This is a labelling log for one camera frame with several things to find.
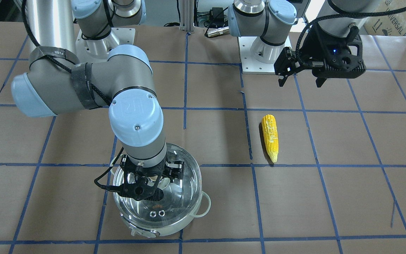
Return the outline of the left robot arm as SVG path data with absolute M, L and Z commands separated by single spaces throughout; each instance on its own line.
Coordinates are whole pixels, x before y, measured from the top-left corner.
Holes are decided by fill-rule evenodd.
M 235 0 L 228 8 L 230 34 L 256 37 L 253 56 L 273 64 L 283 86 L 287 78 L 310 69 L 317 87 L 330 78 L 356 78 L 366 71 L 359 29 L 365 17 L 339 17 L 315 22 L 292 49 L 285 40 L 297 9 L 287 0 Z

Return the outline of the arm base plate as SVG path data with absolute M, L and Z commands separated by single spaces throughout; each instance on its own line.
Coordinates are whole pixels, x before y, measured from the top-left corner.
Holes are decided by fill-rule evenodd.
M 285 47 L 291 47 L 289 37 L 280 46 L 265 44 L 260 37 L 239 37 L 239 53 L 244 74 L 275 74 L 274 63 Z
M 76 56 L 81 63 L 104 62 L 109 52 L 122 44 L 133 44 L 136 30 L 134 28 L 112 28 L 109 36 L 101 40 L 84 40 L 78 33 L 76 40 Z

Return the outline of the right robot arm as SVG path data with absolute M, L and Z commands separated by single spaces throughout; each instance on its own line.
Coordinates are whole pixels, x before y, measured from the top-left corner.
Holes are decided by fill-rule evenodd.
M 139 23 L 140 0 L 23 0 L 21 16 L 33 43 L 29 72 L 11 83 L 29 117 L 109 107 L 111 128 L 130 162 L 143 168 L 167 159 L 164 114 L 145 52 L 113 34 Z

